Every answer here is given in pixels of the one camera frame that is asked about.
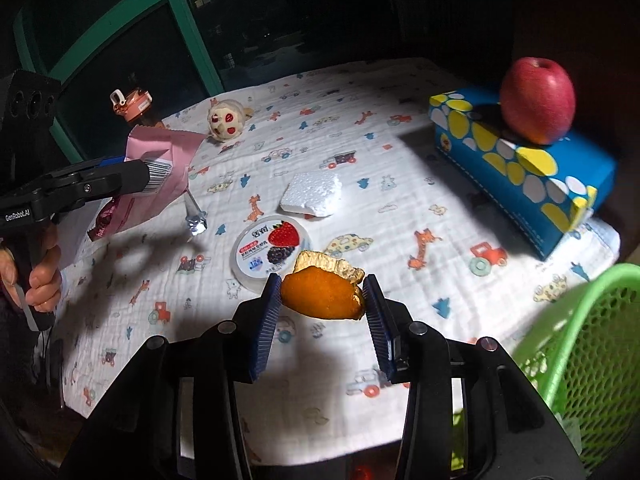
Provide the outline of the person's left hand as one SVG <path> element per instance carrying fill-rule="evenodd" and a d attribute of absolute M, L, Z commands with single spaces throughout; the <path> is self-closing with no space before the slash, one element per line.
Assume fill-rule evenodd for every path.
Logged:
<path fill-rule="evenodd" d="M 43 258 L 32 268 L 26 302 L 38 312 L 52 312 L 62 296 L 62 278 L 58 265 L 61 248 L 58 246 L 56 226 L 49 224 L 42 236 Z M 16 290 L 17 270 L 12 255 L 1 248 L 1 283 L 4 296 L 18 307 L 20 297 Z"/>

